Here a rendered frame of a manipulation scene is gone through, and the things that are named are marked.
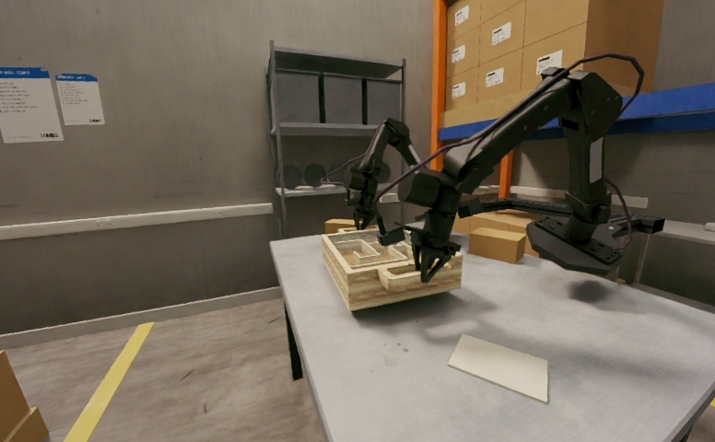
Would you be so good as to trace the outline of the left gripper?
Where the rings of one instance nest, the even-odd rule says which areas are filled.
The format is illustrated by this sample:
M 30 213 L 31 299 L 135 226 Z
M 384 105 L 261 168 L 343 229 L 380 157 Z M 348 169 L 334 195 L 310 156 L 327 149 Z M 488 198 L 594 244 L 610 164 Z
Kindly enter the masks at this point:
M 451 256 L 455 256 L 456 251 L 460 252 L 461 250 L 461 245 L 449 241 L 455 216 L 446 214 L 445 217 L 441 217 L 441 215 L 441 212 L 429 208 L 423 229 L 410 227 L 396 221 L 385 227 L 387 234 L 401 229 L 411 231 L 411 249 L 416 272 L 421 271 L 422 283 L 428 283 L 434 274 L 451 259 Z M 427 274 L 427 268 L 430 269 L 436 260 L 434 258 L 439 260 Z

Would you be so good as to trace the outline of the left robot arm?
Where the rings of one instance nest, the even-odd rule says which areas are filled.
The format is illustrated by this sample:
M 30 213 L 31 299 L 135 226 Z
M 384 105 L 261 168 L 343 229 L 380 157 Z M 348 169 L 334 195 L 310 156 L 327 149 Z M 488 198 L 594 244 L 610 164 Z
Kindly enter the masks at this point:
M 573 212 L 567 224 L 546 215 L 534 225 L 605 265 L 618 259 L 620 251 L 592 238 L 592 234 L 598 225 L 607 224 L 611 215 L 612 193 L 604 179 L 604 144 L 609 124 L 621 111 L 623 100 L 595 72 L 576 70 L 560 77 L 565 79 L 555 77 L 564 70 L 546 68 L 537 92 L 533 90 L 521 105 L 517 104 L 519 107 L 510 112 L 514 106 L 502 120 L 504 115 L 495 121 L 498 123 L 491 123 L 488 127 L 493 126 L 474 142 L 452 148 L 443 159 L 441 171 L 421 167 L 400 181 L 399 201 L 432 208 L 441 212 L 441 217 L 456 215 L 463 193 L 472 195 L 502 158 L 557 117 L 568 143 L 570 179 L 565 199 Z

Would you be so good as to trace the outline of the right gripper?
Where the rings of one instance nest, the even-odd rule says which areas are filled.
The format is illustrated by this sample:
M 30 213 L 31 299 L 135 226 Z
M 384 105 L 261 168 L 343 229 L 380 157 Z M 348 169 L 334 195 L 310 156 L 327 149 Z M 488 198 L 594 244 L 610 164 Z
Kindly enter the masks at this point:
M 355 222 L 355 227 L 357 228 L 357 231 L 359 230 L 364 230 L 365 227 L 370 223 L 370 221 L 373 219 L 373 217 L 376 215 L 374 210 L 372 209 L 373 205 L 373 200 L 375 199 L 375 195 L 369 194 L 367 196 L 366 193 L 360 192 L 360 195 L 351 193 L 350 195 L 350 200 L 354 200 L 358 198 L 358 204 L 353 205 L 353 217 L 354 217 L 354 222 Z M 362 207 L 362 208 L 360 208 Z M 369 209 L 365 210 L 364 209 Z M 361 229 L 359 229 L 359 218 L 364 218 L 362 223 L 361 223 Z

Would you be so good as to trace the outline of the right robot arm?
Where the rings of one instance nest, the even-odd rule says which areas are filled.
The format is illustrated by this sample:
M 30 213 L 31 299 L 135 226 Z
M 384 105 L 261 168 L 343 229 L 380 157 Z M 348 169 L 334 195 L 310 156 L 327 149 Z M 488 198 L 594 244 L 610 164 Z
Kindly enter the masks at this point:
M 381 174 L 382 156 L 387 144 L 395 147 L 409 168 L 412 165 L 420 163 L 422 160 L 415 151 L 409 136 L 410 131 L 406 124 L 392 118 L 387 118 L 380 126 L 371 148 L 362 160 L 359 169 L 350 168 L 346 171 L 344 184 L 347 188 L 362 191 L 366 193 L 367 196 L 369 196 L 369 194 L 376 195 L 379 183 L 373 178 Z M 402 143 L 400 141 L 402 141 Z

